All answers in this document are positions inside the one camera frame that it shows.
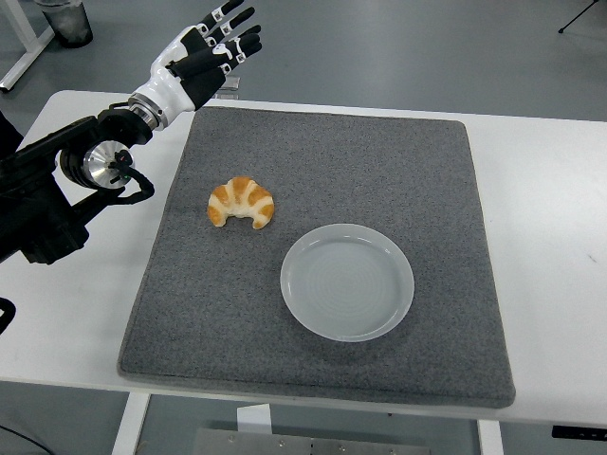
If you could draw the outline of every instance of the robotic hand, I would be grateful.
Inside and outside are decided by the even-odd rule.
[[[129,99],[130,108],[152,129],[166,128],[182,112],[200,108],[222,86],[232,69],[262,48],[259,26],[222,43],[255,12],[253,8],[245,9],[219,26],[226,14],[243,2],[229,0],[197,26],[185,28],[154,61],[150,80]]]
[[[21,250],[31,263],[52,264],[84,246],[85,225],[104,208],[135,204],[154,194],[128,150],[147,143],[154,130],[166,128],[182,112],[204,105],[233,68],[261,49],[259,26],[227,38],[253,8],[220,25],[242,3],[229,0],[182,30],[152,64],[150,80],[127,102],[15,153],[0,151],[0,262]],[[52,175],[59,152],[64,174],[96,190],[73,207]],[[119,197],[131,179],[140,191]]]

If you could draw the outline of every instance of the white plate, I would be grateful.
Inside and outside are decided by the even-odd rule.
[[[281,289],[293,316],[336,341],[380,337],[405,317],[414,297],[409,261],[383,234],[359,225],[314,229],[286,253]]]

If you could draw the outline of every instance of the white table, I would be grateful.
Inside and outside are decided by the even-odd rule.
[[[26,141],[126,98],[60,92]],[[514,404],[475,409],[227,396],[120,377],[116,362],[126,322],[192,114],[132,150],[138,169],[156,185],[151,200],[106,209],[88,225],[91,237],[84,249],[52,266],[28,264],[20,253],[0,264],[0,295],[17,306],[15,320],[0,336],[0,380],[494,421],[607,425],[607,124],[255,101],[212,100],[209,105],[462,121],[469,133],[517,389]],[[55,174],[72,202],[88,194],[61,171]]]

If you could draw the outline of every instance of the croissant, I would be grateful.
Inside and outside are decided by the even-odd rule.
[[[268,190],[250,177],[232,178],[227,184],[215,188],[209,198],[207,215],[218,228],[226,224],[229,216],[250,217],[253,228],[261,229],[274,214],[274,200]]]

